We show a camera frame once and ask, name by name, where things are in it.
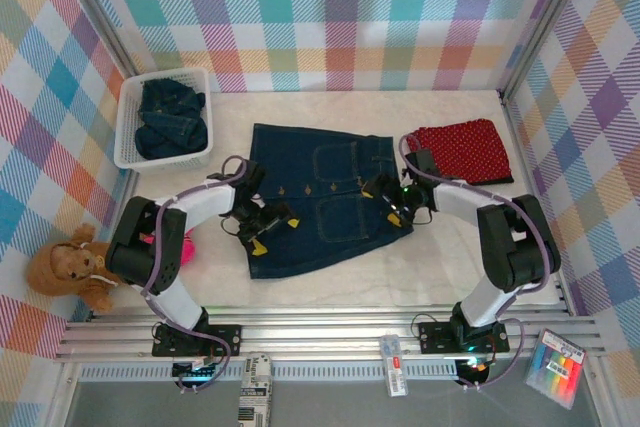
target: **plush toy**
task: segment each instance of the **plush toy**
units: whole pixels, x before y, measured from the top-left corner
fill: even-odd
[[[77,294],[90,309],[108,312],[109,291],[122,281],[104,265],[109,244],[93,242],[95,228],[82,224],[68,242],[44,245],[31,259],[29,286],[44,295]]]

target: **plaid wallpaper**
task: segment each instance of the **plaid wallpaper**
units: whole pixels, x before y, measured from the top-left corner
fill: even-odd
[[[640,418],[640,0],[570,0],[513,114],[571,293]]]
[[[203,66],[223,92],[497,88],[545,2],[102,1],[141,71]]]
[[[82,221],[104,237],[122,76],[76,0],[0,0],[0,425],[43,421],[51,359],[76,309],[25,282],[29,258]]]

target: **pink object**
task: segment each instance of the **pink object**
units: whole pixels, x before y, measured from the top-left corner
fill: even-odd
[[[193,256],[196,255],[196,245],[193,243],[193,240],[191,240],[191,232],[193,232],[193,229],[185,234],[184,241],[182,242],[182,256],[180,257],[180,266],[191,262]],[[151,244],[153,243],[154,238],[155,237],[153,235],[149,235],[144,238],[144,241],[147,244]]]

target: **plastic basket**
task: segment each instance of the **plastic basket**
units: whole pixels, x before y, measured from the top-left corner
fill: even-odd
[[[142,103],[142,86],[147,80],[173,79],[192,87],[196,93],[203,92],[206,98],[202,118],[207,125],[207,147],[195,154],[178,155],[165,159],[146,160],[136,149],[135,133],[143,125],[138,110]],[[211,92],[209,73],[200,67],[165,70],[137,75],[124,81],[118,101],[114,163],[122,169],[149,174],[196,169],[209,164],[213,148],[213,122],[211,115]]]

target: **colored marker pack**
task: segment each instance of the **colored marker pack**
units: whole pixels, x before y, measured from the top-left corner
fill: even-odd
[[[571,409],[585,358],[584,349],[544,329],[538,337],[526,383],[565,409]]]

